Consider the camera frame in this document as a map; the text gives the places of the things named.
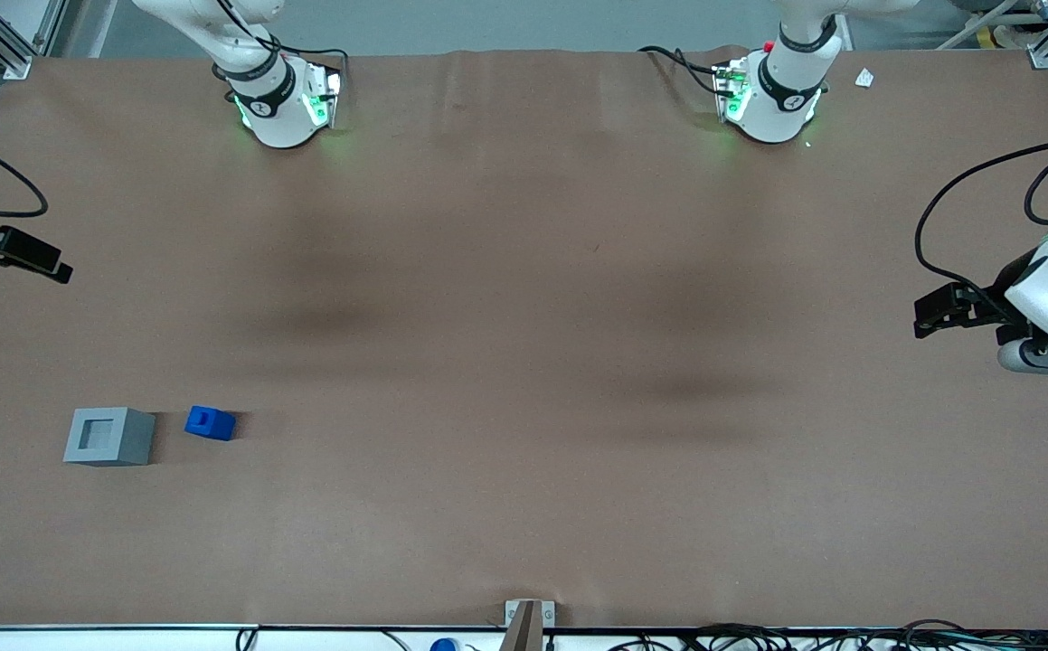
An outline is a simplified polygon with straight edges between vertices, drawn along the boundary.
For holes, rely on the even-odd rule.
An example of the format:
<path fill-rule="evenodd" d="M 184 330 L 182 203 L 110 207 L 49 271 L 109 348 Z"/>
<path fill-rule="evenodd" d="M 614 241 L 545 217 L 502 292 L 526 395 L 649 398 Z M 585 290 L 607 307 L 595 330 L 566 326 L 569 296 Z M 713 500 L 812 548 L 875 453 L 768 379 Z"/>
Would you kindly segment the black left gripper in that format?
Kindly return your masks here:
<path fill-rule="evenodd" d="M 940 330 L 979 326 L 997 326 L 999 331 L 1033 331 L 1031 320 L 1007 300 L 1005 292 L 1027 272 L 1036 252 L 1029 249 L 1016 257 L 997 273 L 989 285 L 979 286 L 976 281 L 967 280 L 968 289 L 962 283 L 947 283 L 913 301 L 913 337 L 925 339 Z"/>

